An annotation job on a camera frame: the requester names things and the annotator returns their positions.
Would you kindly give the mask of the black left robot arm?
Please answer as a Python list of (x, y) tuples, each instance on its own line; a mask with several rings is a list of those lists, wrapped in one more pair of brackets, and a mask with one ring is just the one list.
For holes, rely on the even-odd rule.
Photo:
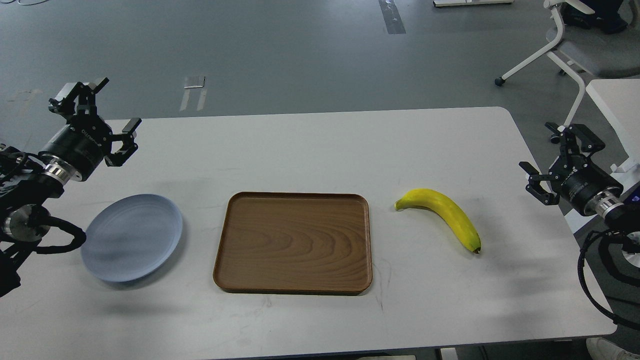
[(120, 167), (137, 151), (141, 118), (134, 117), (121, 133), (98, 114), (96, 95), (109, 82), (69, 82), (49, 100), (48, 109), (65, 125), (38, 152), (1, 146), (0, 292), (6, 296), (21, 285), (20, 266), (30, 255), (57, 255), (86, 242), (82, 228), (57, 218), (44, 207), (58, 199), (70, 182), (85, 182), (99, 164)]

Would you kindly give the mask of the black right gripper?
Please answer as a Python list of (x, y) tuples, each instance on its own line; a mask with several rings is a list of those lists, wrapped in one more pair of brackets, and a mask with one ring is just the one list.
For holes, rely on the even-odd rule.
[[(598, 194), (609, 192), (617, 198), (621, 196), (623, 185), (599, 167), (590, 165), (592, 155), (604, 150), (606, 144), (587, 125), (547, 122), (545, 127), (551, 130), (550, 142), (559, 145), (558, 157), (551, 164), (549, 174), (540, 173), (530, 162), (519, 162), (527, 175), (528, 193), (546, 206), (558, 205), (561, 197), (582, 216), (596, 214), (594, 199)], [(542, 182), (558, 182), (558, 194), (546, 191)]]

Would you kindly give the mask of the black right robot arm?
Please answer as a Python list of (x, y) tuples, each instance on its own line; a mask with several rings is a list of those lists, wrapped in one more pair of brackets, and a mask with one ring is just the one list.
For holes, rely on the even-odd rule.
[(564, 199), (580, 216), (596, 215), (603, 220), (606, 230), (588, 233), (577, 260), (580, 286), (594, 307), (614, 324), (638, 330), (638, 322), (626, 319), (601, 305), (592, 296), (585, 278), (586, 255), (594, 244), (598, 246), (601, 264), (615, 280), (633, 287), (639, 278), (621, 272), (615, 264), (611, 246), (617, 246), (624, 255), (639, 253), (639, 205), (621, 200), (624, 187), (611, 174), (592, 161), (592, 155), (603, 150), (605, 143), (586, 125), (568, 126), (547, 121), (551, 142), (558, 145), (558, 157), (547, 173), (541, 173), (529, 162), (519, 166), (526, 172), (526, 191), (546, 206), (557, 205)]

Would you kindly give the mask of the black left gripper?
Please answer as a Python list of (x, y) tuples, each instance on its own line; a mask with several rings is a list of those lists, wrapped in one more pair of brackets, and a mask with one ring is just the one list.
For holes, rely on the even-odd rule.
[[(94, 82), (67, 82), (57, 96), (48, 100), (48, 110), (62, 116), (67, 124), (39, 151), (40, 157), (57, 157), (76, 170), (76, 181), (85, 182), (105, 160), (108, 167), (121, 167), (138, 150), (136, 130), (141, 118), (131, 118), (121, 133), (98, 116), (96, 95), (109, 83), (101, 77)], [(110, 152), (111, 145), (121, 148)]]

